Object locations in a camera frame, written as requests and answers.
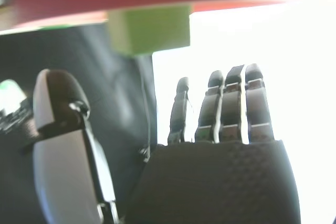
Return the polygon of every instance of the black curtain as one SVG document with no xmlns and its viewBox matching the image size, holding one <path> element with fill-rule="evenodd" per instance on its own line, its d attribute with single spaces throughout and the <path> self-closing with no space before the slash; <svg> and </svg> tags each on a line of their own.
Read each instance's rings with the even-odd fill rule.
<svg viewBox="0 0 336 224">
<path fill-rule="evenodd" d="M 149 105 L 151 142 L 156 144 L 156 100 L 151 56 L 125 58 L 110 49 L 104 25 L 0 36 L 0 81 L 15 80 L 31 100 L 38 73 L 64 69 L 82 85 L 91 104 L 90 122 L 110 166 L 117 208 L 123 215 L 148 141 L 141 75 Z M 34 137 L 32 119 L 0 135 L 0 218 L 3 223 L 45 223 L 33 181 L 32 154 L 22 146 Z"/>
</svg>

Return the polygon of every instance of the cable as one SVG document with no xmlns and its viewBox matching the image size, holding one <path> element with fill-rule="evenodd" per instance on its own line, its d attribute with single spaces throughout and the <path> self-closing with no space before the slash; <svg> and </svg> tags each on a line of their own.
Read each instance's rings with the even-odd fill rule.
<svg viewBox="0 0 336 224">
<path fill-rule="evenodd" d="M 139 69 L 139 74 L 140 74 L 140 80 L 141 80 L 141 91 L 142 91 L 142 98 L 143 98 L 143 103 L 144 103 L 144 109 L 145 109 L 145 114 L 146 114 L 146 120 L 147 120 L 147 150 L 145 152 L 145 162 L 148 162 L 149 158 L 151 157 L 151 119 L 149 116 L 149 108 L 148 108 L 148 102 L 147 102 L 147 95 L 145 91 L 145 83 L 144 83 L 144 78 L 143 78 L 143 73 L 141 66 L 139 62 L 137 61 L 138 64 L 138 69 Z"/>
</svg>

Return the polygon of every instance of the green block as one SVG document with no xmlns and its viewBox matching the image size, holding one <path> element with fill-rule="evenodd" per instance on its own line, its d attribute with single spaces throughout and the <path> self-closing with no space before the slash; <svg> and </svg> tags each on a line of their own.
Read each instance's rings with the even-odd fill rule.
<svg viewBox="0 0 336 224">
<path fill-rule="evenodd" d="M 112 46 L 128 56 L 189 46 L 190 10 L 187 5 L 111 10 Z"/>
</svg>

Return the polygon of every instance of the black backdrop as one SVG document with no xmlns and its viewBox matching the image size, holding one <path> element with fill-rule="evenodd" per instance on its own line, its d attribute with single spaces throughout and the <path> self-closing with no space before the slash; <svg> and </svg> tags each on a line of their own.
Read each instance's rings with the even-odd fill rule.
<svg viewBox="0 0 336 224">
<path fill-rule="evenodd" d="M 149 104 L 151 141 L 156 143 L 156 101 L 152 58 L 128 59 L 110 49 L 104 25 L 0 36 L 0 81 L 15 80 L 31 99 L 37 74 L 65 69 L 82 85 L 91 104 L 90 122 L 111 169 L 117 208 L 124 214 L 143 163 L 138 150 L 147 142 L 141 92 L 142 69 Z M 32 141 L 24 125 L 0 135 L 1 223 L 45 223 L 34 189 Z"/>
</svg>

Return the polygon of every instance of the dark background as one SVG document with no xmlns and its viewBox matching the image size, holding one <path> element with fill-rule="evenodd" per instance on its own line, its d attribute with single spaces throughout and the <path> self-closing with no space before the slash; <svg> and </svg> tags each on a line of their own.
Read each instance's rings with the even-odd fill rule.
<svg viewBox="0 0 336 224">
<path fill-rule="evenodd" d="M 149 104 L 151 141 L 156 143 L 152 58 L 130 59 L 110 49 L 104 25 L 0 36 L 0 81 L 15 80 L 32 99 L 38 73 L 64 69 L 82 85 L 91 104 L 90 122 L 110 166 L 119 215 L 143 169 L 138 150 L 147 143 L 141 92 L 142 69 Z M 3 223 L 45 223 L 34 189 L 27 122 L 0 135 L 0 218 Z"/>
</svg>

